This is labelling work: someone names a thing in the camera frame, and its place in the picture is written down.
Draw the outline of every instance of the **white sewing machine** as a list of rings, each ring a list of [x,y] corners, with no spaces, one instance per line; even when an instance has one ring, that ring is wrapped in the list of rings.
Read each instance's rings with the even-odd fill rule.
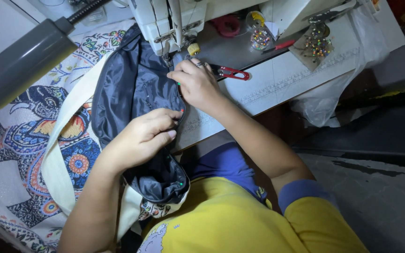
[[[275,22],[279,35],[286,37],[309,26],[309,17],[350,9],[351,0],[128,0],[143,36],[156,55],[187,48],[190,55],[199,52],[196,34],[211,19],[260,4],[267,21]]]

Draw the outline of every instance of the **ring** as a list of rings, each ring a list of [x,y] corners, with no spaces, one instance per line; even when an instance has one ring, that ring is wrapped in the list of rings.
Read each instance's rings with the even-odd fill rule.
[[[199,63],[196,64],[196,66],[197,66],[197,67],[200,67],[200,66],[207,66],[207,63],[199,62]]]

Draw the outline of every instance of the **black bag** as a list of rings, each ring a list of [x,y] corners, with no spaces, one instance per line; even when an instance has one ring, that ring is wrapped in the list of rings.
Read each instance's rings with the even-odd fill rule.
[[[133,118],[157,108],[183,110],[177,125],[182,122],[185,104],[176,82],[166,77],[169,71],[137,24],[126,31],[119,48],[105,62],[93,97],[91,124],[102,148]],[[170,149],[161,149],[149,162],[123,174],[151,203],[179,203],[188,190],[188,176]]]

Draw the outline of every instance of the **yellow shirt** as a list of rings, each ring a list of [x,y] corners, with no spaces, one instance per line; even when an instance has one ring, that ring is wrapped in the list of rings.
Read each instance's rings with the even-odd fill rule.
[[[180,210],[143,232],[138,253],[368,252],[329,201],[304,197],[282,216],[222,177],[192,182]]]

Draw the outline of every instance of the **red screwdriver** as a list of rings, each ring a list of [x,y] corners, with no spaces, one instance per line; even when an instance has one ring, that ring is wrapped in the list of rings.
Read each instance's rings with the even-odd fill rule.
[[[274,50],[278,50],[278,49],[283,49],[283,48],[285,48],[285,47],[289,47],[289,46],[293,45],[295,42],[296,42],[296,40],[289,40],[289,41],[286,41],[286,42],[284,42],[284,43],[280,43],[280,44],[274,46],[274,48],[272,48],[272,49],[267,49],[267,50],[263,51],[262,54],[266,54],[266,53],[272,52],[272,51],[274,51]]]

